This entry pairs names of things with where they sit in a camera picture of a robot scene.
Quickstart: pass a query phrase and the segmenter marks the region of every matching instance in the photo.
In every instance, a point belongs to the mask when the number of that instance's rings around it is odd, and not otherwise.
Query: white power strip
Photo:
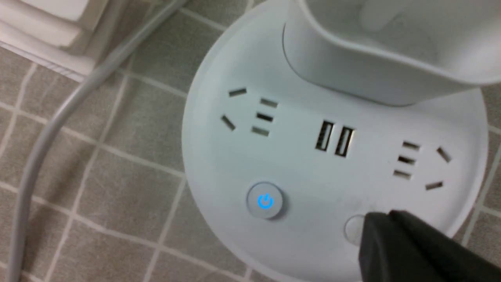
[[[467,217],[487,155],[482,96],[388,107],[311,84],[284,56],[287,4],[251,11],[202,63],[183,120],[187,179],[214,233],[251,267],[359,281],[367,212],[407,210],[448,236]]]

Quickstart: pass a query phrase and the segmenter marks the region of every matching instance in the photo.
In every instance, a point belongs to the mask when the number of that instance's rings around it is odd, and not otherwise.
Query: tile floor
[[[192,0],[68,121],[37,182],[23,281],[271,281],[209,230],[183,173],[186,93],[224,29],[262,0]],[[131,0],[112,45],[155,11]],[[0,280],[22,169],[76,82],[0,48]],[[484,90],[489,159],[455,240],[501,266],[501,86]]]

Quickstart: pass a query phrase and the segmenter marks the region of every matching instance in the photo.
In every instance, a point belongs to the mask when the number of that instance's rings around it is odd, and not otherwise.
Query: outlet slot
[[[401,162],[401,163],[405,163],[405,164],[408,164],[408,165],[415,165],[416,164],[416,160],[413,160],[411,158],[408,158],[408,157],[404,157],[404,156],[398,156],[398,161]]]
[[[240,96],[243,94],[247,94],[247,88],[241,88],[241,89],[237,89],[237,90],[233,90],[233,91],[229,92],[230,97]]]
[[[262,119],[262,120],[266,120],[268,122],[273,122],[273,117],[272,116],[269,116],[267,114],[263,114],[263,113],[256,113],[256,118],[259,118],[259,119]]]
[[[439,154],[439,155],[440,155],[440,156],[441,156],[441,157],[442,157],[442,158],[443,158],[443,159],[444,159],[447,163],[449,163],[449,162],[452,160],[452,158],[450,157],[450,155],[449,155],[446,151],[444,151],[444,149],[442,149],[442,147],[438,147],[438,149],[437,149],[437,153],[438,153],[438,154]]]
[[[343,126],[341,135],[339,136],[338,145],[336,147],[336,155],[346,158],[354,133],[354,129]]]
[[[400,178],[403,178],[403,179],[410,180],[410,179],[411,179],[411,177],[412,177],[412,174],[407,173],[407,172],[403,172],[403,171],[399,171],[399,170],[395,170],[395,171],[393,172],[393,176],[396,176],[396,177],[400,177]]]
[[[224,122],[224,124],[226,124],[226,126],[228,126],[228,128],[229,128],[231,131],[235,130],[236,126],[233,124],[233,122],[231,122],[231,121],[229,120],[229,118],[228,118],[228,117],[226,117],[225,115],[223,115],[223,116],[221,117],[221,120],[222,120],[222,122]]]
[[[259,128],[259,127],[255,127],[253,126],[252,127],[252,132],[256,133],[256,134],[259,134],[259,135],[263,135],[263,136],[266,136],[268,137],[268,135],[270,135],[270,132],[266,129],[262,129],[262,128]]]
[[[431,190],[431,189],[437,189],[437,188],[440,188],[440,187],[443,187],[443,182],[440,181],[440,182],[435,182],[435,183],[430,183],[428,185],[426,185],[426,190]]]
[[[260,104],[268,106],[268,107],[272,107],[272,108],[276,108],[279,105],[277,102],[273,102],[273,101],[265,99],[265,98],[261,98]]]
[[[402,147],[410,149],[410,150],[414,150],[414,151],[419,151],[419,149],[421,148],[420,145],[411,143],[409,141],[404,141],[404,143],[402,143]]]
[[[320,133],[318,133],[317,145],[315,146],[315,149],[327,151],[327,146],[329,145],[329,139],[331,138],[333,128],[334,123],[324,120]]]

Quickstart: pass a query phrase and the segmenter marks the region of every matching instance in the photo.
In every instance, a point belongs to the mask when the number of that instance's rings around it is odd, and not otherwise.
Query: power button
[[[247,193],[247,209],[258,218],[269,219],[276,216],[282,209],[282,204],[280,189],[269,182],[257,183]]]

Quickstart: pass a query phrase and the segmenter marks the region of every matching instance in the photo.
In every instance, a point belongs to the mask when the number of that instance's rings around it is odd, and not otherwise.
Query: white object
[[[70,55],[63,50],[44,44],[2,22],[0,22],[0,42],[7,43],[55,65],[82,75],[88,75],[105,54],[127,4],[127,0],[110,0],[109,7],[101,19],[101,24],[92,35],[85,53],[81,56]]]
[[[448,236],[459,229],[485,170],[485,108],[479,89],[388,107],[301,79],[283,51],[291,4],[258,6],[207,54],[184,112],[185,171],[211,229],[252,268],[355,282],[354,216],[403,209]],[[279,187],[280,216],[249,212],[261,182]]]
[[[315,84],[390,105],[501,81],[500,1],[412,1],[396,6],[402,12],[382,30],[366,32],[359,17],[383,2],[391,1],[292,1],[284,31],[291,67]],[[399,11],[390,10],[382,23]]]
[[[109,0],[21,0],[58,18],[93,31]]]
[[[90,33],[18,0],[0,0],[0,21],[56,48],[87,46]]]

